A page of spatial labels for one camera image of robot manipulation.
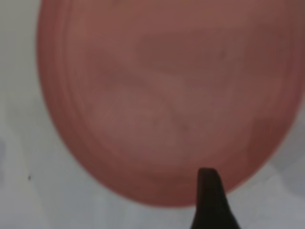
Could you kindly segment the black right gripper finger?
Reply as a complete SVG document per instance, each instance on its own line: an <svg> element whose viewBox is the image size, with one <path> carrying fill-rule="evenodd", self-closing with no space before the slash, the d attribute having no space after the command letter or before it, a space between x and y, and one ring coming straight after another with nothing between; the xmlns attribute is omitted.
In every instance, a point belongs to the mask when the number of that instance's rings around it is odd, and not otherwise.
<svg viewBox="0 0 305 229"><path fill-rule="evenodd" d="M218 172L201 168L197 178L196 211L192 229L239 229Z"/></svg>

